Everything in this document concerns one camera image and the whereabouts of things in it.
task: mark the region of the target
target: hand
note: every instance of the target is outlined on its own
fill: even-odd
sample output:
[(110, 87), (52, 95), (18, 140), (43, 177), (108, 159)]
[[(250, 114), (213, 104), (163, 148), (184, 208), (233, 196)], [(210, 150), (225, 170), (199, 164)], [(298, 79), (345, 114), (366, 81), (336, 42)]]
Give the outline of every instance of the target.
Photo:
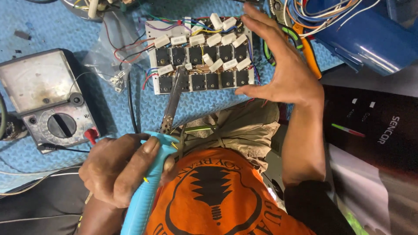
[(278, 24), (249, 3), (244, 4), (242, 22), (263, 38), (276, 60), (276, 70), (271, 82), (264, 86), (246, 85), (235, 91), (236, 95), (267, 99), (274, 102), (308, 105), (324, 102), (324, 90), (295, 47), (279, 29)]
[[(90, 151), (79, 170), (80, 178), (95, 198), (117, 208), (126, 208), (159, 148), (158, 139), (147, 134), (104, 138)], [(173, 180), (177, 173), (174, 158), (170, 156), (164, 163), (160, 185)]]

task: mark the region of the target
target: circuit board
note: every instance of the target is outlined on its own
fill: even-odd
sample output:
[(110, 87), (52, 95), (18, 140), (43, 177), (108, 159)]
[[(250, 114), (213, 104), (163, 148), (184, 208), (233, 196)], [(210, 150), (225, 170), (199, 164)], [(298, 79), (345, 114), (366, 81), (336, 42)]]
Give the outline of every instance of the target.
[[(209, 18), (192, 20), (199, 20), (201, 24), (207, 27), (213, 27)], [(252, 55), (250, 56), (248, 50), (250, 48), (250, 51), (252, 51), (252, 32), (239, 19), (230, 30), (219, 32), (222, 37), (222, 42), (218, 42), (217, 40), (215, 41), (216, 44), (210, 43), (213, 42), (210, 37), (214, 33), (203, 31), (191, 33), (189, 29), (193, 30), (193, 26), (188, 26), (187, 24), (179, 25), (166, 31), (159, 30), (170, 26), (170, 24), (157, 20), (149, 20), (145, 24), (147, 38), (156, 38), (154, 40), (155, 44), (157, 44), (156, 41), (158, 38), (164, 37), (164, 35), (172, 39), (171, 41), (173, 41), (173, 38), (182, 38), (183, 36), (186, 36), (187, 40), (187, 42), (183, 41), (184, 43), (180, 45), (173, 46), (172, 43), (169, 43), (149, 51), (151, 68), (158, 68), (158, 71), (160, 71), (161, 68), (172, 65), (170, 72), (165, 74), (158, 72), (158, 75), (152, 76), (154, 93), (156, 95), (170, 93), (176, 67), (182, 64), (186, 64), (186, 68), (189, 70), (189, 79), (182, 87), (182, 92), (204, 92), (207, 90), (229, 89), (254, 84), (254, 68), (249, 64), (249, 58)], [(194, 45), (195, 43), (192, 42), (192, 38), (198, 35), (203, 35), (204, 41), (200, 41), (203, 43)], [(234, 39), (225, 43), (223, 38), (227, 35), (233, 36)], [(241, 42), (238, 46), (234, 45), (233, 41), (238, 41), (242, 35), (244, 35), (242, 38), (246, 37), (245, 41)], [(209, 57), (211, 63), (214, 62), (214, 64), (221, 66), (214, 69), (213, 66), (215, 65), (210, 66), (203, 59), (205, 56)], [(240, 67), (237, 63), (244, 63), (244, 65)], [(227, 66), (225, 70), (224, 68), (227, 64), (236, 66), (232, 68)]]

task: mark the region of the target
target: blue rubber mat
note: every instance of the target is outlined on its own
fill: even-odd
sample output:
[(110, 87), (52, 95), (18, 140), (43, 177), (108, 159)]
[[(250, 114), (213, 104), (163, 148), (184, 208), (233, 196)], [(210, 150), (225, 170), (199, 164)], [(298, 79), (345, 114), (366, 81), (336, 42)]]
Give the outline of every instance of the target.
[[(209, 16), (212, 12), (227, 16), (242, 14), (242, 4), (230, 0), (159, 0), (152, 4), (142, 3), (141, 9), (133, 13), (135, 17), (144, 14), (145, 10), (171, 19), (183, 16)], [(76, 58), (81, 61), (97, 42), (100, 27), (100, 23), (74, 16), (60, 1), (51, 4), (35, 4), (24, 0), (0, 1), (0, 62), (11, 60), (13, 56), (21, 57), (54, 48), (68, 49), (74, 52)], [(29, 33), (32, 39), (28, 41), (14, 36), (15, 30)], [(254, 58), (257, 61), (261, 58), (261, 42), (255, 44)], [(312, 44), (321, 70), (342, 63), (322, 45), (315, 42)], [(21, 50), (22, 53), (16, 53), (15, 50)], [(267, 64), (259, 67), (258, 70), (261, 83), (268, 83), (274, 72), (273, 67)], [(141, 130), (157, 130), (168, 95), (154, 95), (151, 84), (147, 84), (144, 91), (141, 90), (145, 78), (143, 70), (137, 66), (133, 67), (131, 78), (134, 80), (133, 97), (137, 119), (143, 115), (140, 119)], [(100, 78), (97, 80), (100, 86), (91, 92), (103, 100), (97, 105), (102, 108), (101, 115), (110, 131), (108, 136), (117, 138), (125, 133), (132, 133), (126, 90), (118, 94), (105, 81)], [(0, 92), (5, 95), (1, 85)], [(5, 98), (8, 109), (14, 110), (10, 99)], [(182, 94), (175, 125), (186, 123), (247, 99), (248, 97), (245, 96), (235, 96), (234, 89)], [(81, 144), (75, 148), (86, 150), (90, 146)], [(13, 173), (49, 171), (80, 163), (85, 158), (85, 154), (63, 151), (41, 155), (30, 136), (13, 142), (0, 141), (0, 171)], [(5, 192), (44, 175), (46, 173), (30, 176), (0, 173), (0, 191)]]

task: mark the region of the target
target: person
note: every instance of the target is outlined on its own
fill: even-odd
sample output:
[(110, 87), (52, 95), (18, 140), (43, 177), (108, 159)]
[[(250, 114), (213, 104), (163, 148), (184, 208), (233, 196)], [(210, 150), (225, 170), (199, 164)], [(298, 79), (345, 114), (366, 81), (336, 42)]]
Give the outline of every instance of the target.
[[(180, 133), (179, 154), (164, 164), (145, 234), (354, 234), (326, 194), (324, 90), (274, 20), (250, 4), (244, 4), (244, 12), (243, 23), (266, 41), (276, 59), (273, 79), (236, 89), (237, 95), (261, 100), (221, 111), (208, 138)], [(261, 107), (262, 99), (272, 102)], [(260, 175), (279, 126), (274, 102), (295, 104), (281, 156), (287, 213)], [(140, 145), (143, 139), (148, 140)], [(79, 234), (121, 229), (125, 208), (159, 148), (158, 139), (146, 134), (104, 138), (92, 148), (79, 170), (93, 193)]]

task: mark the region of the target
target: plastic bag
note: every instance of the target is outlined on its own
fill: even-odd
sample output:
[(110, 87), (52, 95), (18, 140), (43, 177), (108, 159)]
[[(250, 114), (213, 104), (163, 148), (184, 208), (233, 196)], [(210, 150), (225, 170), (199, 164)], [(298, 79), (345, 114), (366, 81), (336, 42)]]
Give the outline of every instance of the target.
[[(115, 48), (129, 45), (138, 38), (135, 32), (133, 23), (128, 22), (121, 12), (106, 13), (98, 42), (92, 47), (82, 62), (84, 66), (112, 85), (117, 92), (122, 92), (126, 87), (127, 76), (132, 67), (131, 63), (137, 63), (147, 55), (141, 54), (131, 63), (121, 63), (121, 60), (126, 58), (126, 56), (138, 53), (145, 48), (143, 45), (139, 45), (128, 51), (118, 50), (116, 56), (119, 60), (115, 57)], [(130, 61), (133, 58), (135, 56), (127, 58), (126, 61)]]

